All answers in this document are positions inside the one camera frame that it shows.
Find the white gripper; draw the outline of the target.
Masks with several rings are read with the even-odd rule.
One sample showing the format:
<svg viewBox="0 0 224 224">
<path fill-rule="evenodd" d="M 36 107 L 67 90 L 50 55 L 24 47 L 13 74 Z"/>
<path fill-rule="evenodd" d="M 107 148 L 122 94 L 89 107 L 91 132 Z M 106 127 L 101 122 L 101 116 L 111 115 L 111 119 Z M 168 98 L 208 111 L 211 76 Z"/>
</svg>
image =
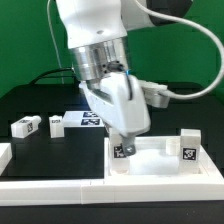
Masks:
<svg viewBox="0 0 224 224">
<path fill-rule="evenodd" d="M 125 73 L 111 73 L 100 80 L 100 89 L 90 90 L 86 81 L 81 84 L 90 109 L 124 136 L 124 155 L 134 155 L 134 136 L 150 129 L 150 117 L 138 79 Z"/>
</svg>

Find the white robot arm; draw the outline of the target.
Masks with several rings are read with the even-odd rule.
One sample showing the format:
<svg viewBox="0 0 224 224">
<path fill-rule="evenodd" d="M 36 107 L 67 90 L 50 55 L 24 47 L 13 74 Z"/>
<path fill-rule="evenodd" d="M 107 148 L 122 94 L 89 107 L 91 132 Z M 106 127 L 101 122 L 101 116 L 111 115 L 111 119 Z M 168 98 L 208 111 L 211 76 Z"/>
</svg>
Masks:
<svg viewBox="0 0 224 224">
<path fill-rule="evenodd" d="M 67 31 L 73 69 L 88 105 L 120 134 L 126 156 L 136 153 L 135 137 L 150 129 L 149 105 L 165 108 L 172 98 L 201 97 L 224 78 L 224 46 L 210 30 L 185 18 L 192 3 L 193 0 L 56 0 Z M 174 22 L 201 31 L 220 52 L 217 77 L 198 93 L 175 94 L 165 85 L 130 74 L 125 51 L 127 32 Z"/>
</svg>

